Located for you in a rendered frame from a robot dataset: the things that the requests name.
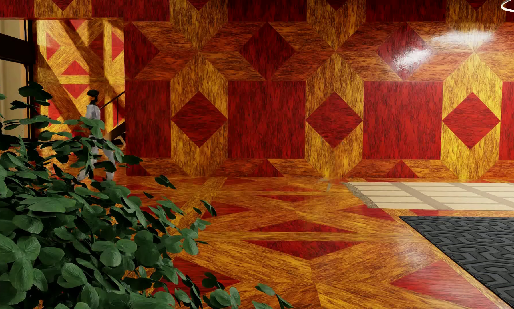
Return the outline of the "dark stair railing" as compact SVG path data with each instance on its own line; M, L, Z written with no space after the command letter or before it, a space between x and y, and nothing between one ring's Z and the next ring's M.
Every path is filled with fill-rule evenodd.
M104 138L120 147L125 145L126 138L125 111L122 105L124 96L125 92L122 91L100 107L105 116Z

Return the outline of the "beige striped rug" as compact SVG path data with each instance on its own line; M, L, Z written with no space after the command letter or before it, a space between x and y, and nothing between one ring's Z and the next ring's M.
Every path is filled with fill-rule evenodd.
M369 208L514 211L514 183L344 182Z

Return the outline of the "green leafy plant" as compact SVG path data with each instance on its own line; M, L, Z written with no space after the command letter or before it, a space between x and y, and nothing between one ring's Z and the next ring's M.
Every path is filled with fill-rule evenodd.
M43 130L26 142L5 134L51 123L61 122L41 115L0 121L0 309L241 308L234 284L209 271L198 283L174 265L178 254L195 256L206 244L198 240L210 225L203 214L217 216L208 201L197 206L194 196L179 207L142 192L146 202L106 180L117 164L141 160L106 140L101 120L63 122L88 129L89 137ZM82 169L88 176L77 181Z

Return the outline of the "dark grey patterned rug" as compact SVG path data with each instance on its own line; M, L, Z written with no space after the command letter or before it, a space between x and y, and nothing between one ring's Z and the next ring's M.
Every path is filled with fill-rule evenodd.
M514 217L400 219L514 309Z

